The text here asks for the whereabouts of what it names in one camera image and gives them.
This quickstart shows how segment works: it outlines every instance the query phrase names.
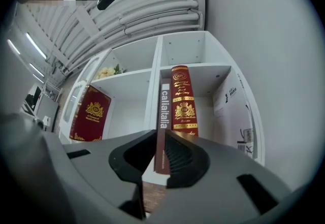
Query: red book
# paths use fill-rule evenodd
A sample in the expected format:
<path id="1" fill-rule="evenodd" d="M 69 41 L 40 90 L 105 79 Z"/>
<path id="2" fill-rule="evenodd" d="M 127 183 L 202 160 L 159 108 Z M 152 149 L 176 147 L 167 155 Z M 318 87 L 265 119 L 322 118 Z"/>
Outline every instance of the red book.
<path id="1" fill-rule="evenodd" d="M 74 115 L 70 139 L 98 141 L 102 139 L 111 99 L 92 86 L 86 86 Z"/>
<path id="2" fill-rule="evenodd" d="M 171 79 L 162 79 L 160 88 L 159 114 L 157 126 L 157 149 L 154 170 L 160 174 L 170 174 L 169 161 L 165 152 L 165 133 L 172 129 Z"/>
<path id="3" fill-rule="evenodd" d="M 191 79 L 187 66 L 172 68 L 173 130 L 199 136 Z"/>

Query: ceiling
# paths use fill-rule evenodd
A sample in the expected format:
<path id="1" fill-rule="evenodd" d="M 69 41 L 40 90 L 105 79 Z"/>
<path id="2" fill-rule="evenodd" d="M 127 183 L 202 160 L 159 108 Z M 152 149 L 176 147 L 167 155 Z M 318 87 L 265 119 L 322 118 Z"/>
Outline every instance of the ceiling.
<path id="1" fill-rule="evenodd" d="M 26 63 L 59 86 L 100 51 L 154 35 L 203 30 L 204 16 L 205 0 L 116 0 L 104 11 L 94 1 L 18 4 L 10 39 Z"/>

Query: book spine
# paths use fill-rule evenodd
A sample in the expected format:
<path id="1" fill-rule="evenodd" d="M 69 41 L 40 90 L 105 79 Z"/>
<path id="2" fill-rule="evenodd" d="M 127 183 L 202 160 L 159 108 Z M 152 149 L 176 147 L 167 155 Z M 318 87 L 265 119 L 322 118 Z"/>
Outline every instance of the book spine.
<path id="1" fill-rule="evenodd" d="M 157 148 L 155 156 L 155 172 L 160 174 L 170 174 L 169 161 L 165 153 L 165 133 L 166 130 L 172 129 L 171 97 L 171 79 L 162 79 L 160 87 Z"/>
<path id="2" fill-rule="evenodd" d="M 187 66 L 172 68 L 172 129 L 199 136 L 197 113 Z"/>
<path id="3" fill-rule="evenodd" d="M 75 112 L 75 114 L 73 116 L 73 119 L 72 119 L 72 124 L 71 124 L 71 129 L 70 129 L 70 136 L 69 136 L 69 138 L 72 139 L 72 140 L 85 141 L 81 137 L 74 136 L 74 131 L 75 131 L 76 121 L 77 121 L 78 114 L 79 114 L 79 109 L 80 109 L 80 106 L 82 104 L 83 98 L 85 97 L 85 95 L 86 95 L 86 93 L 88 91 L 88 88 L 89 88 L 89 85 L 85 86 L 85 88 L 84 88 L 84 90 L 83 90 L 83 92 L 82 92 L 82 94 L 80 96 L 80 99 L 78 101 L 76 112 Z"/>

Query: fluorescent light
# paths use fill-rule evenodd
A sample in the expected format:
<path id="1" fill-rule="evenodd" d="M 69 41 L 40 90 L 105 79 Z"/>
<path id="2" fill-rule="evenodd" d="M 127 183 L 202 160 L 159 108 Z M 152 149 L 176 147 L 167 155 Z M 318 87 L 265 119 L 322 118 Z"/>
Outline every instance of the fluorescent light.
<path id="1" fill-rule="evenodd" d="M 46 55 L 44 54 L 44 52 L 42 52 L 42 51 L 40 50 L 40 48 L 36 45 L 36 43 L 32 40 L 32 38 L 29 36 L 28 33 L 26 33 L 26 36 L 27 36 L 27 38 L 29 39 L 29 41 L 31 42 L 31 44 L 33 44 L 34 47 L 38 50 L 38 52 L 43 56 L 43 58 L 46 59 L 47 57 L 46 57 Z"/>
<path id="2" fill-rule="evenodd" d="M 13 45 L 13 43 L 8 39 L 7 40 L 10 48 L 13 50 L 13 51 L 16 51 L 19 55 L 20 55 L 20 52 L 17 50 L 17 48 L 15 47 L 15 45 Z"/>
<path id="3" fill-rule="evenodd" d="M 40 82 L 42 82 L 42 83 L 44 84 L 44 81 L 42 81 L 42 80 L 40 80 L 38 77 L 36 77 L 35 74 L 33 74 L 33 76 L 34 76 L 35 78 L 37 78 Z"/>
<path id="4" fill-rule="evenodd" d="M 35 71 L 37 71 L 39 74 L 41 74 L 41 76 L 42 77 L 44 77 L 44 74 L 43 73 L 41 73 L 38 69 L 36 69 L 34 66 L 33 66 L 33 64 L 29 64 Z"/>

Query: window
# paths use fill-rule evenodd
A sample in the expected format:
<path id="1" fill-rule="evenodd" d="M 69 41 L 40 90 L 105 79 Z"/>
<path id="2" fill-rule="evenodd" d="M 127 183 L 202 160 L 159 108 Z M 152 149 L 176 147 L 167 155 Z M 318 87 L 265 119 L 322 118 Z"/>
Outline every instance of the window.
<path id="1" fill-rule="evenodd" d="M 92 70 L 92 68 L 95 66 L 95 62 L 98 61 L 98 58 L 93 60 L 88 67 L 86 68 L 86 70 L 84 71 L 84 73 L 82 74 L 82 76 L 80 77 L 80 81 L 84 80 L 87 81 L 87 77 L 90 73 L 90 71 Z"/>
<path id="2" fill-rule="evenodd" d="M 76 102 L 76 99 L 77 99 L 77 96 L 79 94 L 80 88 L 81 87 L 75 88 L 75 90 L 72 93 L 72 96 L 71 96 L 70 101 L 69 101 L 68 106 L 67 106 L 66 113 L 64 114 L 64 120 L 66 122 L 69 122 L 71 112 L 72 112 L 73 106 L 74 106 L 74 104 Z"/>

